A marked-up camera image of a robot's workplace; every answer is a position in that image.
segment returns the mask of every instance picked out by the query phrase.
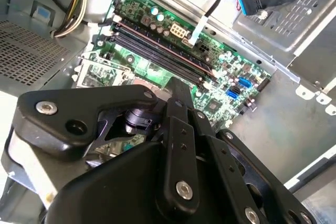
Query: motherboard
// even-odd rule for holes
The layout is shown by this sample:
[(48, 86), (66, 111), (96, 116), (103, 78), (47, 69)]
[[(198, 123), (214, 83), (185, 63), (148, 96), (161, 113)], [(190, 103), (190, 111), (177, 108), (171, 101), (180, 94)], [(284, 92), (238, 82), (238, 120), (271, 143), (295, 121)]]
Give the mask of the motherboard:
[(111, 12), (112, 25), (83, 54), (78, 87), (141, 84), (162, 97), (176, 77), (215, 131), (256, 109), (255, 97), (271, 77), (259, 65), (205, 33), (191, 45), (195, 27), (151, 0), (113, 0)]

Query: blue sata port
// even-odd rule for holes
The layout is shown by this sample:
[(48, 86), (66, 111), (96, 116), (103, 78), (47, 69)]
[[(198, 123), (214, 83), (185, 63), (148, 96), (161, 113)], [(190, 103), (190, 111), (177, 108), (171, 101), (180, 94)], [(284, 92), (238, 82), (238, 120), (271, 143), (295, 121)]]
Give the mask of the blue sata port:
[(237, 99), (238, 98), (238, 94), (237, 93), (235, 93), (235, 92), (233, 92), (233, 91), (231, 91), (231, 90), (228, 90), (227, 92), (226, 92), (226, 94), (229, 96), (229, 97), (231, 97), (231, 98), (233, 98), (233, 99)]
[(239, 77), (238, 83), (247, 89), (249, 89), (252, 86), (252, 83), (249, 80), (246, 80), (242, 77)]

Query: screw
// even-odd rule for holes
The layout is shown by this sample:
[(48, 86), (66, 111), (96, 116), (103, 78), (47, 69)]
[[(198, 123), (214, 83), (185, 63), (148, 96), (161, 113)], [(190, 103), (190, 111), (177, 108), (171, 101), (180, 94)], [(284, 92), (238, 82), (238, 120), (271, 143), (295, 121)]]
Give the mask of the screw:
[(193, 190), (185, 181), (179, 181), (176, 183), (176, 191), (178, 195), (186, 200), (191, 200), (193, 198)]
[(152, 94), (150, 92), (144, 92), (144, 95), (148, 98), (153, 98)]
[(259, 217), (256, 214), (256, 212), (253, 211), (252, 208), (250, 207), (245, 208), (245, 215), (252, 224), (260, 224)]
[(53, 102), (38, 102), (35, 108), (38, 112), (44, 115), (53, 115), (57, 112), (57, 106)]
[(104, 41), (102, 41), (102, 40), (98, 40), (98, 41), (97, 41), (97, 46), (98, 46), (98, 47), (102, 47), (102, 46), (104, 46)]
[(226, 135), (226, 137), (227, 137), (228, 139), (231, 139), (231, 140), (233, 139), (233, 136), (232, 136), (231, 133), (226, 132), (225, 135)]
[(308, 215), (306, 215), (304, 212), (301, 212), (301, 216), (308, 224), (312, 224), (311, 220), (309, 219)]
[(198, 112), (197, 115), (198, 117), (205, 119), (205, 115), (202, 112)]

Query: green circuit board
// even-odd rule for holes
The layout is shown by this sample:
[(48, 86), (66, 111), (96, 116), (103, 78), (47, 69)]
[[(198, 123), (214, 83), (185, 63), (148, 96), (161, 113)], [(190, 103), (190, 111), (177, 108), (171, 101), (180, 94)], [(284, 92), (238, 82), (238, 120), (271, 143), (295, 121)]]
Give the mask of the green circuit board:
[[(158, 9), (158, 14), (156, 15), (151, 13), (154, 7)], [(177, 77), (190, 86), (194, 106), (207, 115), (216, 131), (228, 127), (233, 119), (239, 115), (243, 107), (247, 108), (251, 104), (254, 106), (254, 98), (269, 82), (270, 74), (260, 66), (245, 59), (228, 45), (204, 33), (200, 35), (194, 47), (182, 43), (185, 37), (180, 38), (172, 33), (164, 35), (164, 31), (170, 31), (174, 24), (188, 32), (192, 32), (194, 27), (151, 0), (113, 0), (109, 12), (114, 12), (148, 29), (151, 29), (150, 26), (155, 24), (156, 29), (152, 29), (152, 31), (157, 36), (165, 38), (198, 59), (206, 61), (216, 72), (215, 80), (208, 79), (202, 85), (196, 85), (148, 59), (107, 41), (101, 47), (96, 46), (95, 51), (105, 61), (125, 66), (131, 69), (132, 73), (123, 79), (122, 82), (118, 82), (117, 85), (142, 84), (155, 92), (162, 90), (171, 77)], [(157, 16), (160, 14), (164, 17), (162, 21), (157, 20)], [(158, 27), (162, 27), (163, 31), (158, 31)], [(90, 56), (89, 60), (92, 62), (101, 61), (98, 58), (96, 54)], [(86, 78), (90, 77), (95, 81), (95, 84), (91, 82), (91, 84), (87, 85), (88, 87), (116, 84), (113, 79), (118, 75), (115, 69), (106, 70), (104, 67), (103, 72), (105, 74), (102, 75), (100, 74), (101, 72), (102, 69), (95, 67), (84, 73)]]

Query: ram slot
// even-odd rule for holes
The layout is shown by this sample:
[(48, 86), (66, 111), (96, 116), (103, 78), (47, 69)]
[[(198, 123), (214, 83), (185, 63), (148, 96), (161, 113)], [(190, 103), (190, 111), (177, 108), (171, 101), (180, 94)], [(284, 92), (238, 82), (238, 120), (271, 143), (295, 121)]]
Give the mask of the ram slot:
[(137, 55), (157, 64), (158, 66), (167, 69), (168, 71), (176, 74), (177, 76), (184, 78), (195, 85), (200, 84), (200, 78), (203, 76), (192, 72), (186, 68), (183, 68), (178, 63), (167, 57), (165, 52), (157, 52), (153, 50), (149, 45), (143, 45), (139, 42), (141, 38), (134, 38), (128, 31), (123, 28), (119, 29), (119, 33), (111, 37), (112, 41), (125, 49), (136, 53)]
[(169, 41), (152, 34), (151, 31), (148, 31), (145, 28), (138, 26), (127, 19), (123, 19), (118, 24), (119, 26), (124, 27), (127, 30), (131, 31), (133, 34), (137, 35), (137, 37), (141, 37), (143, 40), (149, 41), (156, 48), (161, 48), (164, 51), (168, 52), (169, 55), (172, 55), (175, 58), (179, 59), (181, 62), (184, 62), (184, 65), (189, 66), (190, 69), (197, 69), (204, 72), (209, 77), (214, 78), (211, 68), (207, 63), (188, 54), (181, 48), (171, 44)]

